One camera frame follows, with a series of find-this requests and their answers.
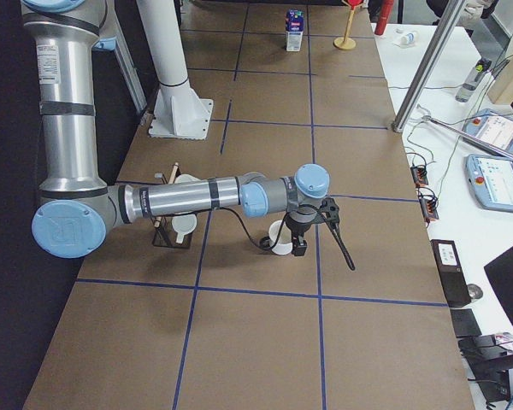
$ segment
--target light blue joint cap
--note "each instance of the light blue joint cap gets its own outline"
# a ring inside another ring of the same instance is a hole
[[[330,177],[321,165],[302,165],[294,176],[297,188],[310,198],[324,198],[328,191]]]
[[[257,182],[241,185],[239,189],[243,212],[249,218],[264,216],[268,213],[268,196]]]
[[[29,9],[43,13],[65,13],[76,9],[85,0],[21,0]]]
[[[116,37],[101,38],[93,46],[94,51],[114,51],[116,48]]]
[[[103,243],[106,226],[101,215],[84,203],[57,200],[42,205],[34,215],[32,234],[54,256],[80,258]]]

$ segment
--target white label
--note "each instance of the white label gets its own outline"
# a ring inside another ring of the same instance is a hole
[[[441,262],[443,265],[450,267],[457,266],[456,256],[454,255],[454,248],[448,243],[439,244],[439,254],[441,255]]]
[[[38,77],[40,84],[60,84],[61,65],[56,45],[37,45]]]
[[[302,45],[302,32],[286,32],[287,34],[287,51],[300,51]]]

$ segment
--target black box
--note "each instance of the black box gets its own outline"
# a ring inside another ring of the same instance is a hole
[[[433,239],[431,246],[448,306],[462,308],[470,304],[471,297],[469,296],[468,285],[463,277],[462,266],[454,241]]]

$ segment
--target red object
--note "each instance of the red object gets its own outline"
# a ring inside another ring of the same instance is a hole
[[[345,3],[350,4],[352,9],[356,6],[358,6],[359,4],[361,4],[362,2],[363,2],[363,0],[345,0]]]
[[[380,17],[378,18],[378,23],[376,23],[376,28],[374,30],[374,34],[377,36],[381,36],[384,34],[384,30],[386,30],[386,24],[388,19],[390,18],[390,14],[392,13],[393,3],[395,0],[384,0],[382,4],[382,9],[380,10]]]

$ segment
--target black strap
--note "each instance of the black strap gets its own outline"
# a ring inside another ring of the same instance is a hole
[[[54,15],[52,13],[28,13],[26,15],[23,15],[23,24],[45,22],[81,28],[82,30],[86,30],[87,32],[92,32],[96,36],[99,35],[99,27],[94,26],[91,23],[88,23],[87,21],[75,19],[74,17],[68,17],[67,15]]]
[[[178,84],[169,85],[169,84],[164,84],[162,81],[160,81],[159,83],[161,85],[165,85],[166,87],[179,87],[179,86],[183,85],[186,81],[188,81],[188,77],[186,77],[186,79],[182,83],[178,83]]]
[[[95,106],[77,102],[40,101],[41,115],[88,115],[95,116]]]
[[[298,190],[293,177],[281,177],[287,193],[287,212],[298,209]]]
[[[219,186],[216,183],[216,178],[207,180],[209,184],[209,194],[211,196],[211,209],[218,209],[221,207],[221,201],[219,200]]]
[[[239,194],[239,188],[240,188],[239,179],[238,179],[238,177],[234,177],[234,178],[236,180],[236,186],[238,187],[238,205],[241,205],[241,195]]]
[[[131,220],[129,220],[129,216],[127,216],[125,185],[120,185],[120,188],[118,189],[118,205],[120,206],[120,216],[123,223],[131,224]]]
[[[98,188],[96,190],[42,190],[41,194],[44,198],[49,199],[80,199],[80,198],[94,198],[95,196],[106,195],[109,193],[109,189],[105,186],[104,188]]]

